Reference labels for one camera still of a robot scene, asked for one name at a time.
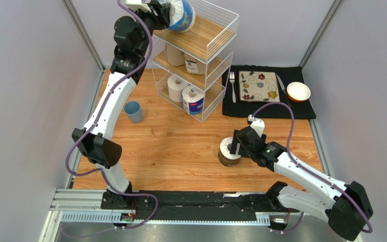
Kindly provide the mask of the white roll dark brown wrapper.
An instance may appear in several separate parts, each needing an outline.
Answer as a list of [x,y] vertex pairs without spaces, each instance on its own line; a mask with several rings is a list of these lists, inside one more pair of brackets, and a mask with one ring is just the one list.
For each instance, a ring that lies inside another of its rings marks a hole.
[[227,137],[221,141],[219,146],[218,159],[222,165],[227,167],[234,167],[241,160],[240,155],[238,154],[235,155],[230,153],[232,141],[233,141],[232,137]]

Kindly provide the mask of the blue paper towel roll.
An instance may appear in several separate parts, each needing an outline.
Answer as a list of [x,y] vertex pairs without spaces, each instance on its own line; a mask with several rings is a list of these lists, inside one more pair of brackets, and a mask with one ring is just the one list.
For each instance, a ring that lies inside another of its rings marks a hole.
[[170,26],[169,30],[174,32],[187,32],[195,24],[196,14],[193,6],[186,0],[169,0],[170,3]]

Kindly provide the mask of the brown paper roll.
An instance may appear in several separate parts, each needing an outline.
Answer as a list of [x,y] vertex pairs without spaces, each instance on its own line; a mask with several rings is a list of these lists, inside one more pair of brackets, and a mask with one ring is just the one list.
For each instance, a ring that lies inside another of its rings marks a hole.
[[185,61],[185,67],[186,71],[190,74],[195,75],[204,75],[206,73],[206,64],[199,61],[192,55],[188,53],[184,53],[184,61]]
[[185,65],[184,53],[180,49],[170,45],[165,45],[167,61],[170,65],[178,67]]

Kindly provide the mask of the white roll blue label wrapper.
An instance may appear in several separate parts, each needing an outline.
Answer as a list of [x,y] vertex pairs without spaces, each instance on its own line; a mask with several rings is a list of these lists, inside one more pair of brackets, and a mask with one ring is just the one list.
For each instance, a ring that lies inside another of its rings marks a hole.
[[204,91],[189,85],[182,91],[183,110],[190,114],[196,115],[202,112],[204,107]]

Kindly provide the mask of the white wire wooden shelf rack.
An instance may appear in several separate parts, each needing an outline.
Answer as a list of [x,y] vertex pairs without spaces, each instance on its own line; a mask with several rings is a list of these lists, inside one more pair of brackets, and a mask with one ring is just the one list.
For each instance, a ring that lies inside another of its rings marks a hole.
[[[181,110],[183,110],[182,102],[175,102],[169,98],[167,80],[171,75],[176,75],[189,85],[204,91],[202,112],[191,115],[204,122],[225,96],[225,83],[221,78],[231,68],[239,15],[207,1],[189,1],[189,3],[195,10],[195,24],[184,33],[170,30],[155,31],[151,68],[158,95]],[[166,44],[205,63],[206,73],[190,74],[186,71],[185,65],[178,67],[170,65],[165,52]]]

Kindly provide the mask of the plain white paper towel roll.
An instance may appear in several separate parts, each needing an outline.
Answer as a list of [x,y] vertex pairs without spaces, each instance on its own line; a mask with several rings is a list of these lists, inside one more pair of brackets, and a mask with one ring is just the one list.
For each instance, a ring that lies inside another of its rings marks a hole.
[[175,102],[182,102],[182,92],[189,83],[176,75],[171,75],[167,80],[169,98]]

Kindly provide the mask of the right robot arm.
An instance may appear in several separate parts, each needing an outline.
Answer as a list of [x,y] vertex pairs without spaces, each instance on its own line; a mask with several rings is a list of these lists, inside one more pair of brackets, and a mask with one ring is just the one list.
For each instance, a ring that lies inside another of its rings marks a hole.
[[354,241],[361,232],[373,232],[369,221],[373,208],[362,184],[356,181],[348,184],[325,175],[279,143],[266,143],[266,136],[259,135],[250,126],[235,130],[233,139],[258,166],[288,177],[306,189],[304,192],[276,182],[267,195],[282,206],[327,222],[345,240]]

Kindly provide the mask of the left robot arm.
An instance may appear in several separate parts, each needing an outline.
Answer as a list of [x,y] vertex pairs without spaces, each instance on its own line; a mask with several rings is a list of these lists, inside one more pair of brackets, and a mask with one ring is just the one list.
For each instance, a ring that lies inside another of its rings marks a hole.
[[122,147],[113,142],[113,132],[124,104],[136,88],[152,53],[155,30],[170,26],[170,3],[158,1],[117,2],[128,12],[114,24],[114,59],[106,87],[95,111],[82,129],[74,129],[73,152],[78,148],[102,173],[108,190],[123,198],[130,196],[132,186],[120,165]]

